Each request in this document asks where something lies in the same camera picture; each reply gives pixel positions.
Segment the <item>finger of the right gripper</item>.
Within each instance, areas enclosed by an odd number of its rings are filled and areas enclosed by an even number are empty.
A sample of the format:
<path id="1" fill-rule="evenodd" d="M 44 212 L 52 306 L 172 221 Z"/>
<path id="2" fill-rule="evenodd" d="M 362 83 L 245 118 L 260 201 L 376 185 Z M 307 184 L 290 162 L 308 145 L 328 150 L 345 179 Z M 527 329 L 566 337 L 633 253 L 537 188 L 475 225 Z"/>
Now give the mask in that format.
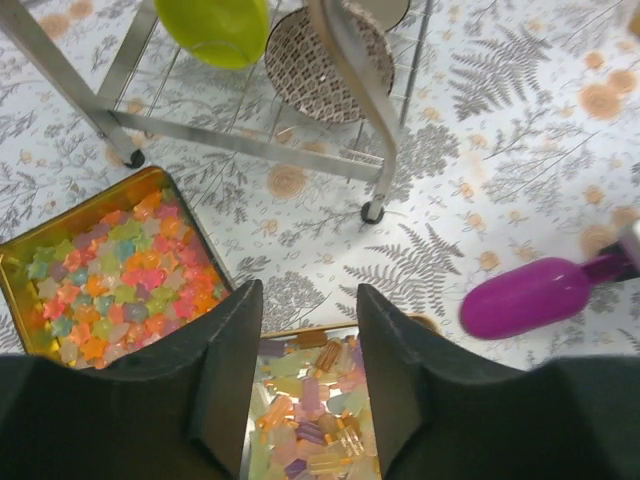
<path id="1" fill-rule="evenodd" d="M 626 225 L 619 232 L 617 241 L 607 248 L 618 262 L 616 280 L 630 280 L 639 277 L 640 240 L 639 223 Z"/>

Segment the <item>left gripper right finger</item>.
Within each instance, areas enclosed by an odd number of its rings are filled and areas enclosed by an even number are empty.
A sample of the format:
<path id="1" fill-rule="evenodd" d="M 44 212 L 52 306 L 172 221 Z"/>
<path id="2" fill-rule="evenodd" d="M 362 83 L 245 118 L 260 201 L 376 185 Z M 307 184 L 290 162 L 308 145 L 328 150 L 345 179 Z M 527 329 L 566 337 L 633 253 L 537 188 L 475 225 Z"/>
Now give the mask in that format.
<path id="1" fill-rule="evenodd" d="M 409 319 L 373 286 L 357 317 L 386 479 L 635 479 L 639 360 L 514 369 Z"/>

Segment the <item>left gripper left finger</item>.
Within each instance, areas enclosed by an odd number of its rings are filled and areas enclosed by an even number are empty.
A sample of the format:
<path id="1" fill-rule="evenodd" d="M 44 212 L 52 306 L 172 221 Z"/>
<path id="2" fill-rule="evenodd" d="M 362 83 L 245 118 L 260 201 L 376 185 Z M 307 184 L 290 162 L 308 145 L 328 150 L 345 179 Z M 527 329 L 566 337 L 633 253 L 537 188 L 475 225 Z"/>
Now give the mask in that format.
<path id="1" fill-rule="evenodd" d="M 5 479 L 237 479 L 263 286 L 102 369 L 1 359 Z"/>

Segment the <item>magenta plastic scoop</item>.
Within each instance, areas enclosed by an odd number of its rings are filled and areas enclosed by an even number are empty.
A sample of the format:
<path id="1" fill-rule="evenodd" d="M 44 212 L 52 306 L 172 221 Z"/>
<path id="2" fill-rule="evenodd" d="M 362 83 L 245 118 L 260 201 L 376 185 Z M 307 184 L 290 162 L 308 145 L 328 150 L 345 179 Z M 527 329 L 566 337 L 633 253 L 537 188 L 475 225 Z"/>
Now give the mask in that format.
<path id="1" fill-rule="evenodd" d="M 459 310 L 470 335 L 497 340 L 569 319 L 605 283 L 639 276 L 639 260 L 612 245 L 582 264 L 546 257 L 500 274 L 472 289 Z"/>

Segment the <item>tin of star candies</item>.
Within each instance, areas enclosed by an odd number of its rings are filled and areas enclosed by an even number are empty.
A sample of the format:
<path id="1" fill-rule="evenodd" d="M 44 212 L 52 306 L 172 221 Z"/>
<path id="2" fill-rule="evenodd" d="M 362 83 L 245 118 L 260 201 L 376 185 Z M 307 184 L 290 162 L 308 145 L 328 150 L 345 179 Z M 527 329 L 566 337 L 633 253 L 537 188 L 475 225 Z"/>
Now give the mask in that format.
<path id="1" fill-rule="evenodd" d="M 147 346 L 233 290 L 159 167 L 2 244 L 1 288 L 24 351 L 75 368 Z"/>

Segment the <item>steel dish rack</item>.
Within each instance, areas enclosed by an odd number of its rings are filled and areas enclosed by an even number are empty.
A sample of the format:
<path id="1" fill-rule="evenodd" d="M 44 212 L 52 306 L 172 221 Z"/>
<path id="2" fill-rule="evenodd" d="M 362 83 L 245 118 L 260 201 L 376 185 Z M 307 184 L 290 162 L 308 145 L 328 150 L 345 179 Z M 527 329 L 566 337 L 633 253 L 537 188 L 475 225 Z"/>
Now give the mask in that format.
<path id="1" fill-rule="evenodd" d="M 167 2 L 139 5 L 98 89 L 85 82 L 33 18 L 28 2 L 3 2 L 1 29 L 128 168 L 137 169 L 145 161 L 132 131 L 209 145 L 364 181 L 372 192 L 362 207 L 362 219 L 380 222 L 396 172 L 417 63 L 394 57 L 388 26 L 366 2 L 307 1 L 288 8 L 279 1 L 262 1 L 251 2 L 250 8 L 259 16 L 255 33 L 260 52 L 231 67 L 240 83 L 222 90 L 230 101 L 230 116 L 223 122 L 177 120 L 189 101 L 166 102 L 159 94 L 138 113 L 126 109 L 126 93 L 141 73 L 156 30 L 172 26 Z M 300 113 L 306 128 L 365 122 L 380 147 L 371 154 L 348 149 L 340 155 L 294 147 L 284 139 L 276 118 L 261 131 L 250 130 L 249 119 L 263 102 L 260 74 L 274 89 L 278 113 Z"/>

